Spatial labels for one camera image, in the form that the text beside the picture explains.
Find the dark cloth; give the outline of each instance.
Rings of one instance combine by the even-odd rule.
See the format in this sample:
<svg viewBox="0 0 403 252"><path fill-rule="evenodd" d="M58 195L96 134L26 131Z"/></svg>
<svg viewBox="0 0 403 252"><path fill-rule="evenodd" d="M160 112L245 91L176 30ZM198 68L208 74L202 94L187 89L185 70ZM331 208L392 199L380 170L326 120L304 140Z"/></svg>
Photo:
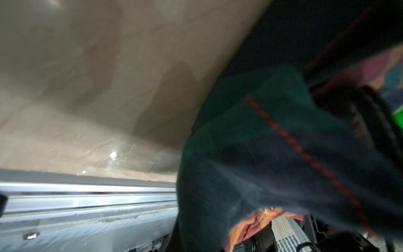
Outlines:
<svg viewBox="0 0 403 252"><path fill-rule="evenodd" d="M209 94L178 175L183 251L220 251L233 226L270 206L402 237L402 173L318 108L297 72L259 69Z"/></svg>

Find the orange fabric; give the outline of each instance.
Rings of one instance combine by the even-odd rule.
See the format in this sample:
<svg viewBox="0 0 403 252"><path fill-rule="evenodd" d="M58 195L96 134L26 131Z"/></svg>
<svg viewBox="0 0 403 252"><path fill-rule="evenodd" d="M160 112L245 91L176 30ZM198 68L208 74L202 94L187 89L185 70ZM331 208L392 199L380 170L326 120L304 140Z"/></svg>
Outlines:
<svg viewBox="0 0 403 252"><path fill-rule="evenodd" d="M234 250L235 244L249 239L261 229L263 229L272 219L278 215L284 215L289 218L297 219L302 221L302 215L296 215L290 212L282 212L281 208L276 209L259 209L245 220L241 221L231 229L229 232L229 238L224 245L225 252L232 252Z"/></svg>

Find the gray textured fabric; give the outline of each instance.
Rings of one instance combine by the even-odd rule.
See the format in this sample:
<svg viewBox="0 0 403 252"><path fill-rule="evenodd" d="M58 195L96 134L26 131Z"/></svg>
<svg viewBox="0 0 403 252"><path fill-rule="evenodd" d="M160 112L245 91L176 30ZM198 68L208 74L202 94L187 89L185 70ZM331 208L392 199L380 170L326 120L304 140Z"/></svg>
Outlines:
<svg viewBox="0 0 403 252"><path fill-rule="evenodd" d="M291 135L355 195L376 232L402 237L403 176L387 158L344 131ZM211 156L194 154L182 173L193 178L178 183L186 251L219 251L234 225L267 206L309 211L339 228L362 229L347 198L280 135L229 146Z"/></svg>

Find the green fabric patch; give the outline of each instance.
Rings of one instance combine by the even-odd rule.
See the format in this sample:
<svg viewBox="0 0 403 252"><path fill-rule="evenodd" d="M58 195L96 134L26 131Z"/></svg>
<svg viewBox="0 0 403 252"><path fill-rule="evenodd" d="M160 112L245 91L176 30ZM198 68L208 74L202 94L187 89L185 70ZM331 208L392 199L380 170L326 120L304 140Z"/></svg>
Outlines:
<svg viewBox="0 0 403 252"><path fill-rule="evenodd" d="M211 154L236 143L276 133L244 99L250 91L255 102L287 131L347 128L342 121L315 105L304 79L291 66L260 69L222 79L207 97L196 120L203 127L185 146L178 183L192 153Z"/></svg>

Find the red stitching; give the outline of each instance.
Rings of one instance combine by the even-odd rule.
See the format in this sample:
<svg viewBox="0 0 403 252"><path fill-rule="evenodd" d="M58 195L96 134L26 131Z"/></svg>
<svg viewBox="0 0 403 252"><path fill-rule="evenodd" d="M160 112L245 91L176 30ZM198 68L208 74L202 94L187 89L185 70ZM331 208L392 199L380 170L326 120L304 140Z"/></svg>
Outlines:
<svg viewBox="0 0 403 252"><path fill-rule="evenodd" d="M275 128L278 133L299 153L318 173L324 176L335 188L337 188L343 196L347 198L350 205L355 208L357 216L364 226L364 229L371 235L375 235L375 231L371 228L368 221L368 217L365 211L358 201L358 199L337 179L337 177L330 171L325 169L314 157L308 154L286 130L282 129L281 126L264 111L258 103L256 103L250 94L247 94L245 99L248 101L249 106L257 110L259 115L273 128Z"/></svg>
<svg viewBox="0 0 403 252"><path fill-rule="evenodd" d="M305 72L311 68L314 64L316 64L319 60L321 60L331 49L333 49L334 46L336 46L348 33L350 33L354 28L356 28L361 20L368 15L369 12L372 11L374 8L374 5L378 1L375 1L371 6L368 6L364 11L352 22L350 25L340 33L334 40L332 40L323 50L320 54L318 54L313 60L308 62L308 64L301 70L302 74L305 74Z"/></svg>

